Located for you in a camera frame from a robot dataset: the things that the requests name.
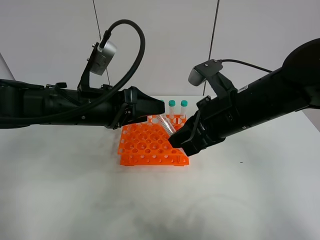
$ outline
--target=teal cap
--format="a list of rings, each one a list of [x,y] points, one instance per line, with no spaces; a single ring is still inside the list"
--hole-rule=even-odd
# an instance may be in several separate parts
[[[182,100],[182,101],[181,101],[181,106],[182,106],[182,107],[188,106],[188,101],[187,101],[187,100]]]
[[[175,100],[170,100],[169,101],[169,107],[174,107],[176,105]]]

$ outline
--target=white table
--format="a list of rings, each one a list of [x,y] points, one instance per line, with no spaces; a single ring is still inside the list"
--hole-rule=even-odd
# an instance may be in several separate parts
[[[202,97],[158,98],[188,100],[190,116]],[[119,137],[93,126],[1,130],[0,239],[319,239],[320,133],[302,112],[187,167],[120,166]]]

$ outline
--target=orange test tube rack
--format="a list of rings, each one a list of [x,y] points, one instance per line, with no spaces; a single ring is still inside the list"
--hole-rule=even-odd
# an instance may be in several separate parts
[[[118,147],[121,165],[189,165],[189,158],[179,149],[172,148],[168,141],[169,135],[160,124],[154,123],[156,117],[149,117],[145,123],[134,123],[122,128]],[[186,119],[180,119],[180,115],[175,114],[170,121],[178,130]]]

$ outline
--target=robotic arm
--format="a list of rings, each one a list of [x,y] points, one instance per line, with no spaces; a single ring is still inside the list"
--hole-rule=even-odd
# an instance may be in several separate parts
[[[132,26],[140,37],[138,55],[127,74],[114,86],[90,87],[90,73],[102,75],[117,48],[109,41],[112,30],[122,24]],[[147,96],[132,86],[119,91],[137,70],[144,52],[145,36],[130,20],[119,20],[105,31],[81,76],[77,90],[55,85],[29,84],[0,79],[0,129],[21,128],[32,124],[88,125],[117,129],[124,125],[147,121],[147,116],[165,112],[162,101]]]
[[[298,47],[281,68],[241,89],[219,72],[222,62],[203,62],[190,73],[191,84],[208,81],[217,97],[199,101],[195,115],[169,138],[172,147],[183,148],[188,156],[282,115],[320,108],[320,38]]]

